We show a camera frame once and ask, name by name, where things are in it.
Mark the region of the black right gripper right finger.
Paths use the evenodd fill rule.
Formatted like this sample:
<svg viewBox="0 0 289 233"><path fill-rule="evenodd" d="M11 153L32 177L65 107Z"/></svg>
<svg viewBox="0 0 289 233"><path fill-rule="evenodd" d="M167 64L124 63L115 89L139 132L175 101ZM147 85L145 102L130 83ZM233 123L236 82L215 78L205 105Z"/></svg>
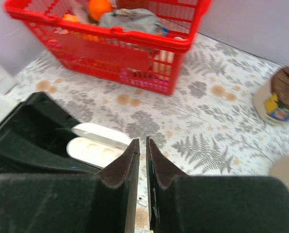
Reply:
<svg viewBox="0 0 289 233"><path fill-rule="evenodd" d="M289 191L269 176L190 176L146 140L155 233L289 233Z"/></svg>

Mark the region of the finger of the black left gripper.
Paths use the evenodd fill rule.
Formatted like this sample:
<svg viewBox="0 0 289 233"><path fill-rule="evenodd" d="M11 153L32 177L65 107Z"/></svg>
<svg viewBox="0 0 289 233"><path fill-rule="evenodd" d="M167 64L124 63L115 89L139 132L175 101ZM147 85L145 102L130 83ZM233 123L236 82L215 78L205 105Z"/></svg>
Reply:
<svg viewBox="0 0 289 233"><path fill-rule="evenodd" d="M91 173L96 174L101 168L85 164L81 161L65 158L50 152L37 149L16 150L15 152L0 150L0 166L17 173Z"/></svg>
<svg viewBox="0 0 289 233"><path fill-rule="evenodd" d="M67 144L76 137L71 128L78 124L45 92L34 92L0 122L0 143L67 155Z"/></svg>

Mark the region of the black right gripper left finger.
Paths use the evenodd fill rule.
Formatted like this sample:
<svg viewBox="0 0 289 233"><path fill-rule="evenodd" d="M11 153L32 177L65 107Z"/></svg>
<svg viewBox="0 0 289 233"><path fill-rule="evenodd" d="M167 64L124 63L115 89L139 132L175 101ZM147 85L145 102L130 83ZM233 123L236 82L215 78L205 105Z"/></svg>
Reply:
<svg viewBox="0 0 289 233"><path fill-rule="evenodd" d="M139 141L97 174L0 174L0 233L132 233Z"/></svg>

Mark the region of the white oval earbud charging case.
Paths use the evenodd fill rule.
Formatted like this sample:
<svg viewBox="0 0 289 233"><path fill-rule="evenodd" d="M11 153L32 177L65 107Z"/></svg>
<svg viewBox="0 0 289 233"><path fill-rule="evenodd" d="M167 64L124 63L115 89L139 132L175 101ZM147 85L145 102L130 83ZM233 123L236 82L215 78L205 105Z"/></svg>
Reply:
<svg viewBox="0 0 289 233"><path fill-rule="evenodd" d="M67 144L67 154L86 164L104 168L123 154L131 143L126 134L94 123L80 123L71 129L76 137Z"/></svg>

